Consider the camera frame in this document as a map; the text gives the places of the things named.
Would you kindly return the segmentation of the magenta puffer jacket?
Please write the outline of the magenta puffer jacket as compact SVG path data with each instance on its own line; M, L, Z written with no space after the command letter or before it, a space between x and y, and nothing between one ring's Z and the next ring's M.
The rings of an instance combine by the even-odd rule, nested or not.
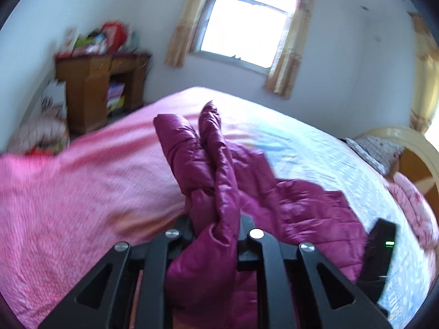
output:
M256 275L237 271L243 215L278 241L315 244L348 279L358 279L368 235L342 192L275 177L263 153L225 139L212 103L197 128L176 114L160 114L154 126L196 236L165 279L180 323L256 327Z

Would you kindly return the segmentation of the patterned pillow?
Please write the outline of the patterned pillow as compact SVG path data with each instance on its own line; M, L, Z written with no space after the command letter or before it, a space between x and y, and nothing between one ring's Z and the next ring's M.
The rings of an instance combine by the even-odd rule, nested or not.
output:
M405 147L398 143L370 135L356 139L345 138L343 141L369 166L383 176L391 173L392 166L405 151Z

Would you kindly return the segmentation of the cream wooden headboard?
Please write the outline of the cream wooden headboard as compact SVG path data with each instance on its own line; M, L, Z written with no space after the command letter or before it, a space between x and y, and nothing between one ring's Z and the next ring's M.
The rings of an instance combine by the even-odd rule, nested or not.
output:
M371 129L362 136L380 137L405 148L394 170L404 174L424 195L438 218L438 151L419 132L406 126Z

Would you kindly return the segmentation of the blue pink printed bedsheet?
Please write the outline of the blue pink printed bedsheet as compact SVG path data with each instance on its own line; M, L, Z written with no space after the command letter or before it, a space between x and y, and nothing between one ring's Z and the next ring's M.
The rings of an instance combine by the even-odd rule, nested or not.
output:
M394 328L420 309L436 275L385 179L339 139L272 109L207 88L189 88L82 136L60 154L1 156L1 295L25 328L36 328L123 236L113 225L141 218L140 243L166 229L185 207L153 125L179 114L192 125L213 102L228 141L260 150L267 173L340 191L365 229L378 218L399 225L380 304Z

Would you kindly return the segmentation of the pale pink quilted jacket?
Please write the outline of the pale pink quilted jacket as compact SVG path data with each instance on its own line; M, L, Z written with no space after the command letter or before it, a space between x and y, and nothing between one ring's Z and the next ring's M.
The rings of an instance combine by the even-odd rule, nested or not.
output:
M28 155L33 152L54 155L70 143L66 119L60 109L50 108L28 121L10 137L7 152Z

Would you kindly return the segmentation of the right beige curtain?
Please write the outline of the right beige curtain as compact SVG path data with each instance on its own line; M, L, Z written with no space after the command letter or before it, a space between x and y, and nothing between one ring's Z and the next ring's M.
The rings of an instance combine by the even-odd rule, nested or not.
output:
M301 67L303 50L315 0L298 0L297 8L288 18L264 88L288 100Z

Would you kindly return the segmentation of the beige curtain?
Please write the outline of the beige curtain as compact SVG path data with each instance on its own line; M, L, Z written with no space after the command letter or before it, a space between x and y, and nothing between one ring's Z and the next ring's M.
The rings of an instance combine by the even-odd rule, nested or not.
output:
M207 0L186 0L168 45L164 63L174 68L182 68L185 57L190 52L196 28Z
M315 0L298 0L297 8L288 18L264 88L288 100L301 67L303 50Z

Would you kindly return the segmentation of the white paper bag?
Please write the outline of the white paper bag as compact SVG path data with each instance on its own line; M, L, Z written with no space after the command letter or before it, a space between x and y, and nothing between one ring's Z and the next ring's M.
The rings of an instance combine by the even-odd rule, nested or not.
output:
M42 112L57 111L57 117L66 119L67 117L67 99L66 99L66 82L58 80L51 81L42 93Z

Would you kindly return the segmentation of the brown wooden desk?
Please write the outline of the brown wooden desk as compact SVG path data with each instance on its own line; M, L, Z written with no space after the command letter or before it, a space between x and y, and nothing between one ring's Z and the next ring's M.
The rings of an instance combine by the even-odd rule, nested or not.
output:
M124 84L124 111L143 107L151 57L148 52L57 57L56 78L66 84L69 131L87 134L107 124L107 92L111 82Z

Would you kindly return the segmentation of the left beige curtain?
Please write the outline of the left beige curtain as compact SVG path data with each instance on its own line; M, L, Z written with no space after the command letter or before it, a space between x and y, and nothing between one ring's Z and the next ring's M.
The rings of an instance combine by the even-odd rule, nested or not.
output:
M186 0L168 45L164 63L174 68L182 68L185 57L190 52L196 28L207 0Z

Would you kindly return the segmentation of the red gift bag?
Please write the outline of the red gift bag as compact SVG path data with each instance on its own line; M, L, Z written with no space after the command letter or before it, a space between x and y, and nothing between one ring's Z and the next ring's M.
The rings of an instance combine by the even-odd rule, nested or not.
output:
M116 51L127 41L129 30L123 22L111 21L102 26L101 32L106 37L108 50Z

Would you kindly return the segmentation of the white carton box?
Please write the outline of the white carton box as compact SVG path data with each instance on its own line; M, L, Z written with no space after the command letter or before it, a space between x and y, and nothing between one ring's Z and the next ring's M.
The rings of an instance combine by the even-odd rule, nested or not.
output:
M77 38L77 29L76 27L69 27L66 30L66 34L63 42L63 51L64 52L72 52L74 48L74 43Z

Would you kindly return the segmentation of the window with metal frame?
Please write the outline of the window with metal frame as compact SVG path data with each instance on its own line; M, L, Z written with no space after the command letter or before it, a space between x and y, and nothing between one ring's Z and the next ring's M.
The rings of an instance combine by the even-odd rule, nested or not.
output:
M193 51L269 70L300 0L206 0Z

